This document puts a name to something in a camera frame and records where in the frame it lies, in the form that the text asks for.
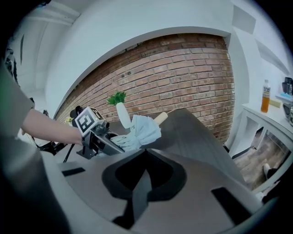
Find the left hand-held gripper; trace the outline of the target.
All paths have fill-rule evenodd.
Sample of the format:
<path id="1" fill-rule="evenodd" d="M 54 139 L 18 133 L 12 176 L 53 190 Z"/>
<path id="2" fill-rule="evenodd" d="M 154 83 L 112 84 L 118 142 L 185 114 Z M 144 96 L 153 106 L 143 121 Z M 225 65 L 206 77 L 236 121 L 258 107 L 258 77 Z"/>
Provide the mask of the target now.
<path id="1" fill-rule="evenodd" d="M 82 149 L 77 151 L 79 156 L 89 160 L 95 156 L 101 158 L 125 152 L 111 141 L 109 123 L 96 109 L 86 107 L 78 112 L 75 125 L 82 136 Z"/>

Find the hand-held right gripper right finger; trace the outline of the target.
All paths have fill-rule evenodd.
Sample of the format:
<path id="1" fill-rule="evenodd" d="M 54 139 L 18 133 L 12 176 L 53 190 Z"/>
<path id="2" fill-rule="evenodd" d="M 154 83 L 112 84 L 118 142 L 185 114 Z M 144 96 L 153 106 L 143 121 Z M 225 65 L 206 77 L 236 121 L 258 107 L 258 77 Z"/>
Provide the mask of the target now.
<path id="1" fill-rule="evenodd" d="M 225 188 L 253 215 L 261 201 L 243 183 L 218 168 L 201 161 L 152 149 L 183 166 L 187 174 L 184 187 L 168 201 L 150 202 L 136 222 L 139 234 L 216 234 L 234 228 L 212 190 Z"/>

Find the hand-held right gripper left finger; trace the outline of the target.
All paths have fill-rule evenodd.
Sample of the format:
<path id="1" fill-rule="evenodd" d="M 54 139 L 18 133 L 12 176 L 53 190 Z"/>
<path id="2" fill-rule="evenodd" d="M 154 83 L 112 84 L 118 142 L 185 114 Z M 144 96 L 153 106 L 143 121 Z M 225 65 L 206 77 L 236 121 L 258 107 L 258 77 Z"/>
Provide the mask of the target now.
<path id="1" fill-rule="evenodd" d="M 147 208 L 147 170 L 139 150 L 59 165 L 78 197 L 97 215 L 132 229 Z"/>

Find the light blue umbrella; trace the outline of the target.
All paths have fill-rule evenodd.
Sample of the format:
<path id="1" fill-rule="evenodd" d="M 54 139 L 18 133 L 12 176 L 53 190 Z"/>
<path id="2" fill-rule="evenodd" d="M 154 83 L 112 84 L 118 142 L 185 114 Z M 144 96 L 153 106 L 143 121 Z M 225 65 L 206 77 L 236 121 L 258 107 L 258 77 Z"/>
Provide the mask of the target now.
<path id="1" fill-rule="evenodd" d="M 112 137 L 111 141 L 125 152 L 151 144 L 162 136 L 160 125 L 168 118 L 170 113 L 162 112 L 154 119 L 134 115 L 130 125 L 130 132 L 126 135 Z"/>

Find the person's left forearm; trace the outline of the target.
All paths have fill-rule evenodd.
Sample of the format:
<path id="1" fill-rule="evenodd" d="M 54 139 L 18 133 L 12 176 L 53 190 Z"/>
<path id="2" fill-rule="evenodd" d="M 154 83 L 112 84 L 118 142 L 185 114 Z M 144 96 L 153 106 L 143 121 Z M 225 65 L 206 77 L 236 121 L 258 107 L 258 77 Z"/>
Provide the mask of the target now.
<path id="1" fill-rule="evenodd" d="M 34 138 L 82 145 L 82 135 L 78 128 L 61 124 L 35 109 L 28 112 L 21 129 Z"/>

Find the white vase with green plant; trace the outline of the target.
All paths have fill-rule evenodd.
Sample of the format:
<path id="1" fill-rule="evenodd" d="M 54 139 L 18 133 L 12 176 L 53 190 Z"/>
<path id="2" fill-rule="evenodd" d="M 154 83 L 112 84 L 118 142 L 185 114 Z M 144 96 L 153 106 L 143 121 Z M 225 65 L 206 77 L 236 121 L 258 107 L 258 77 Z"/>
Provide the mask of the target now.
<path id="1" fill-rule="evenodd" d="M 117 91 L 115 94 L 111 95 L 107 101 L 108 104 L 114 105 L 117 110 L 117 114 L 122 126 L 125 129 L 129 129 L 131 127 L 130 116 L 124 106 L 126 93 L 124 91 Z"/>

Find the dark grey table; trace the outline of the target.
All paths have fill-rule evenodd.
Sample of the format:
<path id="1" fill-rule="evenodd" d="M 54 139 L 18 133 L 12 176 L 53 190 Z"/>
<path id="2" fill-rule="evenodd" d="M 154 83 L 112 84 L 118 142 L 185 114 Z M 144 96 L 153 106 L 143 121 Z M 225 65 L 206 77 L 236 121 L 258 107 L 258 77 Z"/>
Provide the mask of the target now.
<path id="1" fill-rule="evenodd" d="M 151 200 L 167 200 L 182 190 L 247 190 L 224 147 L 184 109 L 171 113 L 154 143 L 111 159 L 113 163 L 102 171 L 101 181 L 113 197 L 120 199 L 131 196 L 144 173 L 151 185 Z"/>

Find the white desk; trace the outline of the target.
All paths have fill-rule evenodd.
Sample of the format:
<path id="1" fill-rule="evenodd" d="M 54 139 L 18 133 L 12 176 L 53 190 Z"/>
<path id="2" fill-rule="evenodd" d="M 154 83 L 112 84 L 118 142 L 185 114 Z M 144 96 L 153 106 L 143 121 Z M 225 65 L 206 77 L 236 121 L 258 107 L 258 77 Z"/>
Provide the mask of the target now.
<path id="1" fill-rule="evenodd" d="M 253 190 L 254 194 L 259 195 L 277 182 L 293 164 L 293 126 L 287 120 L 282 108 L 271 106 L 267 113 L 263 113 L 258 104 L 246 103 L 242 105 L 242 109 L 239 128 L 229 149 L 231 157 L 239 153 L 243 145 L 251 145 L 258 126 L 275 135 L 290 151 L 277 172 Z"/>

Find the orange drink bottle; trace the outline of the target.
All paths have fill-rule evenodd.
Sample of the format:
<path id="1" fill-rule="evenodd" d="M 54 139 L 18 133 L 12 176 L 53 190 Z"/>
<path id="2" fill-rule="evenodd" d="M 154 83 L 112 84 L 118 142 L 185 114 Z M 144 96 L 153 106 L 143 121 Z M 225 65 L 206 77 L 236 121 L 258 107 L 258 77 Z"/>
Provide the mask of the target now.
<path id="1" fill-rule="evenodd" d="M 269 81 L 265 80 L 265 83 L 263 85 L 262 89 L 262 103 L 261 103 L 261 112 L 267 113 L 269 108 L 269 102 L 270 102 L 270 91 L 271 88 L 269 86 Z"/>

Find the white wall panel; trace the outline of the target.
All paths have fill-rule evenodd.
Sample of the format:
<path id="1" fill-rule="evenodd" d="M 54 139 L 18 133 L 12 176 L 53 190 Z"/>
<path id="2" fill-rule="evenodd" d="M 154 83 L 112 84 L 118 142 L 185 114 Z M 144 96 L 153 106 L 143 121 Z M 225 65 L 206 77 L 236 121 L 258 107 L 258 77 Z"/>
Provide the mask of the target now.
<path id="1" fill-rule="evenodd" d="M 253 34 L 256 19 L 238 6 L 233 6 L 232 25 L 246 33 Z"/>

